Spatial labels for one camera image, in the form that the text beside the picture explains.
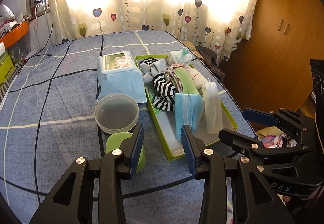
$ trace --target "white wall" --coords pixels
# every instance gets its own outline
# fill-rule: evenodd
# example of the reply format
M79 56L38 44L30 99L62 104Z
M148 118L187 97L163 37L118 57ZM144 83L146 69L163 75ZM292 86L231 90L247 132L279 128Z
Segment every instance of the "white wall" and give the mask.
M18 17L21 12L24 15L26 15L27 13L26 0L3 0L1 4L4 4L7 7L9 7L16 17ZM31 50L42 49L48 40L48 37L51 32L51 26L52 26L50 13L46 14L46 18L45 15L42 15L39 18L37 18L38 21L37 24L36 24L36 20L29 22L29 33L27 34L27 39L29 41L29 44L27 44L27 46L30 46ZM57 42L53 31L51 38L46 47L51 47L52 45L56 45L56 44Z

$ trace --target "wardrobe door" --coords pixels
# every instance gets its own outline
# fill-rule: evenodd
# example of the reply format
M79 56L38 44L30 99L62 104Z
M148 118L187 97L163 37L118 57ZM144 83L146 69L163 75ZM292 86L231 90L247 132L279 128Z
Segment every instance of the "wardrobe door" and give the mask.
M313 88L309 60L324 59L323 37L321 1L291 0L278 43L241 108L296 111Z
M290 0L258 0L250 41L242 40L230 60L220 64L226 74L225 86L238 104L249 93L282 35L289 3Z

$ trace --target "silver screw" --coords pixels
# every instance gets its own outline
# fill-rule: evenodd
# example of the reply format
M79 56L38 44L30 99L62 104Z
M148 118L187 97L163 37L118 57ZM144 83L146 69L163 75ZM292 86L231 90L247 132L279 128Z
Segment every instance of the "silver screw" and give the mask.
M118 155L120 155L121 153L122 153L121 149L115 149L115 150L112 151L112 154L113 154L114 156L118 156Z
M84 157L79 157L76 160L77 164L82 164L82 163L84 163L84 161L85 161Z
M259 169L260 172L263 172L264 170L263 166L257 166L257 169Z
M244 164L247 164L248 162L250 162L250 159L248 159L246 156L242 156L240 158L241 162L244 163Z
M207 148L207 149L204 150L204 153L207 154L207 155L212 155L214 153L214 151Z

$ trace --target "cabinet handle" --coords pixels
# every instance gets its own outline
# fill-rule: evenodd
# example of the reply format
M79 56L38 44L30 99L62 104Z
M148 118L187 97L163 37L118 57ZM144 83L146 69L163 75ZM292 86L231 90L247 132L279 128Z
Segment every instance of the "cabinet handle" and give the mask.
M286 25L285 30L283 31L283 34L286 35L287 28L289 26L289 23Z
M284 20L282 19L282 20L280 20L280 23L279 23L279 26L278 26L278 31L280 31L280 29L281 29L281 26L282 26L282 23L284 22Z

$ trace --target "green box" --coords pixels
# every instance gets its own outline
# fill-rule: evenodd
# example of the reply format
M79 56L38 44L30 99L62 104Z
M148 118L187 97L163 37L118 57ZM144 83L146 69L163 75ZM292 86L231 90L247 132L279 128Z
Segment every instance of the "green box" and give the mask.
M167 54L166 55L137 56L137 57L135 57L136 66L138 67L138 65L139 65L137 61L146 59L148 57L153 57L155 59L161 59L161 58L167 58ZM152 102L149 97L147 85L145 85L145 93L146 93L148 108L151 112L155 127L157 129L161 144L163 146L163 149L164 149L164 152L166 154L168 161L173 161L173 160L183 157L184 153L175 154L174 152L171 151L170 146L167 143L167 140L172 138L171 134L172 134L173 126L171 126L171 124L174 123L174 125L175 125L175 120L173 121L173 117L172 117L172 115L174 115L174 111L173 112L161 111L158 114L156 114L154 112L154 108L153 108ZM238 126L237 126L234 118L231 116L230 112L228 111L228 109L226 108L226 106L223 104L222 101L221 101L221 107L222 107L222 114L223 114L223 125L225 124L224 126L230 130L237 131ZM213 134L213 137L215 137L215 139L211 139L211 142L209 144L207 144L206 146L210 146L210 145L216 143L217 141L219 141L218 134Z
M7 51L0 57L0 84L4 83L14 71L15 67Z

